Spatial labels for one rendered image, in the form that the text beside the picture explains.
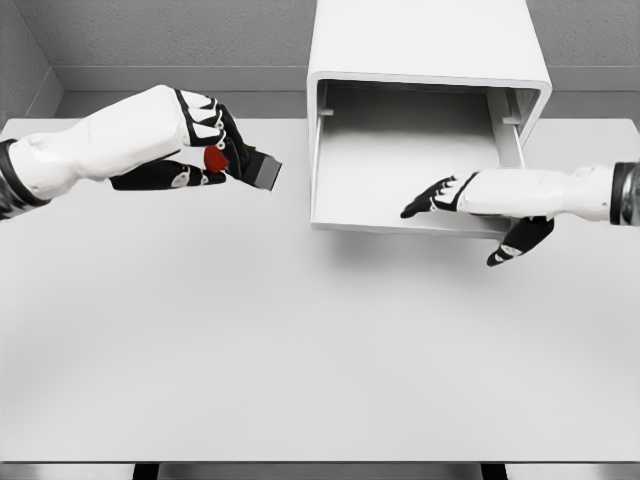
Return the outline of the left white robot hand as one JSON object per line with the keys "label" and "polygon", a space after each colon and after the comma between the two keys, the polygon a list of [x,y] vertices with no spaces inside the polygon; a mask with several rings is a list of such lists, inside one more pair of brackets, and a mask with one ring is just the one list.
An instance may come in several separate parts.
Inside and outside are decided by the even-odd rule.
{"label": "left white robot hand", "polygon": [[169,190],[220,184],[213,173],[170,157],[184,147],[212,147],[241,179],[249,154],[235,121],[216,98],[157,85],[105,107],[74,129],[74,159],[83,178],[111,181],[116,190]]}

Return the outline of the white cabinet drawer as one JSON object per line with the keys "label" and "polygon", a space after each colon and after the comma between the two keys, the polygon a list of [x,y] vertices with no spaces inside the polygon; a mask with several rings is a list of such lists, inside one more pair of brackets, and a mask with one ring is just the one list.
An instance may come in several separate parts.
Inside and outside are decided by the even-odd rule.
{"label": "white cabinet drawer", "polygon": [[499,239],[507,218],[400,214],[437,181],[521,168],[503,89],[402,91],[331,86],[315,130],[311,223],[316,228]]}

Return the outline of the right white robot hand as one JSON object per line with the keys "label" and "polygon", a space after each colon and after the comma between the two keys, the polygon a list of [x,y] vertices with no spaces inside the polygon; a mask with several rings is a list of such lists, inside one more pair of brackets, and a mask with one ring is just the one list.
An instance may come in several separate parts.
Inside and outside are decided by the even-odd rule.
{"label": "right white robot hand", "polygon": [[554,230],[560,175],[524,169],[484,169],[436,181],[409,203],[400,217],[446,211],[516,220],[486,264],[495,267],[524,255]]}

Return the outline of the grey load switch red knob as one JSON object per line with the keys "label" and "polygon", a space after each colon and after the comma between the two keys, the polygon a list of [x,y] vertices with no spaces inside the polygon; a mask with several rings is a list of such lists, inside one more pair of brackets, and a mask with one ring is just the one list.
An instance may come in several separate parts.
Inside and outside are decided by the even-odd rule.
{"label": "grey load switch red knob", "polygon": [[224,172],[254,188],[272,191],[282,163],[254,146],[246,145],[245,148],[248,158],[246,161],[240,161],[240,175],[232,173],[231,161],[216,146],[207,146],[204,150],[206,169],[214,173]]}

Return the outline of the white tabletop cabinet shell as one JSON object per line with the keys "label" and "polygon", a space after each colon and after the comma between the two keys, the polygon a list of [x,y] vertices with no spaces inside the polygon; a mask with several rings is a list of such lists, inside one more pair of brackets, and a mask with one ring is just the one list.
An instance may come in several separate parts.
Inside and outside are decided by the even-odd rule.
{"label": "white tabletop cabinet shell", "polygon": [[322,80],[530,90],[521,140],[552,93],[526,0],[317,0],[306,81],[311,135]]}

